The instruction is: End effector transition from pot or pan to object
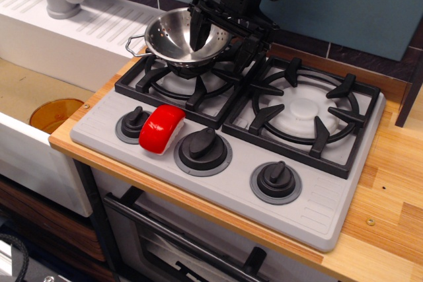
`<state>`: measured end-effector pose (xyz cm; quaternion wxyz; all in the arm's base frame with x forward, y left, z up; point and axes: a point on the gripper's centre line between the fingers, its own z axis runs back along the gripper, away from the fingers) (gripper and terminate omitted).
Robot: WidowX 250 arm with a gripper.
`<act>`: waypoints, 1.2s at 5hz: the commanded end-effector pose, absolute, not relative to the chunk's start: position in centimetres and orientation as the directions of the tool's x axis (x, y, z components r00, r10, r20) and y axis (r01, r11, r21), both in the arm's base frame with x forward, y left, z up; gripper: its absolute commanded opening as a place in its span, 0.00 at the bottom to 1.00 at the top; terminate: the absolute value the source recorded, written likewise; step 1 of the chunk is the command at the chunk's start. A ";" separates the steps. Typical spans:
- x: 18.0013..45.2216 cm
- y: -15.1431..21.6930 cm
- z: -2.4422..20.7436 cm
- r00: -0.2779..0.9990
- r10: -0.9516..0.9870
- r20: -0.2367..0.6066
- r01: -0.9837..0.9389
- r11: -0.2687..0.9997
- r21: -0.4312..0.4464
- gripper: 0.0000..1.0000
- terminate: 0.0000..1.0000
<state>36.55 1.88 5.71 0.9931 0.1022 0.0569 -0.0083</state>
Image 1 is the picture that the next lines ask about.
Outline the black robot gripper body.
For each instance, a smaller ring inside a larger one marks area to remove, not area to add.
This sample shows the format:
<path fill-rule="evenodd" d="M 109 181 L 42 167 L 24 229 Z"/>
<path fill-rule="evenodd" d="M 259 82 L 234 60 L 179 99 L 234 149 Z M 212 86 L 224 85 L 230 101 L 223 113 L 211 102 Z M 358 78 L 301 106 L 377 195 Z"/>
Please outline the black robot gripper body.
<path fill-rule="evenodd" d="M 262 0 L 192 0 L 188 11 L 194 7 L 201 9 L 211 25 L 245 39 L 251 34 L 268 42 L 274 41 L 278 25 L 261 10 Z"/>

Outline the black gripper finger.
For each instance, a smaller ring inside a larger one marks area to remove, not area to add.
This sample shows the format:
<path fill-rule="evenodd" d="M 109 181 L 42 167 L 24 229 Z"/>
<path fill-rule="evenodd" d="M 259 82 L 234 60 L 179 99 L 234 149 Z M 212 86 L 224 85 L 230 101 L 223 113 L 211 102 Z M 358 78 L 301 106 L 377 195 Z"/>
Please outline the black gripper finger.
<path fill-rule="evenodd" d="M 197 7 L 191 10 L 190 21 L 190 47 L 200 50 L 204 47 L 210 34 L 211 23 L 207 20 L 203 11 Z"/>
<path fill-rule="evenodd" d="M 242 71 L 245 67 L 250 65 L 257 53 L 267 51 L 268 42 L 254 34 L 247 36 L 243 40 L 240 50 L 235 58 L 235 71 Z"/>

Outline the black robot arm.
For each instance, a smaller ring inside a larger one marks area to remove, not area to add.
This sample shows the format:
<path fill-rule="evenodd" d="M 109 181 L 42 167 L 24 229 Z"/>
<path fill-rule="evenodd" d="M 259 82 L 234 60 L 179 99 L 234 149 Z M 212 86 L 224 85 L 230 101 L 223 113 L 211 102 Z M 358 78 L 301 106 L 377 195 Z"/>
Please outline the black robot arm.
<path fill-rule="evenodd" d="M 257 53 L 270 49 L 280 29 L 260 10 L 261 1 L 192 0 L 188 7 L 191 15 L 190 47 L 198 51 L 205 45 L 211 25 L 224 29 L 243 40 L 233 69 L 235 73 L 240 73 Z"/>

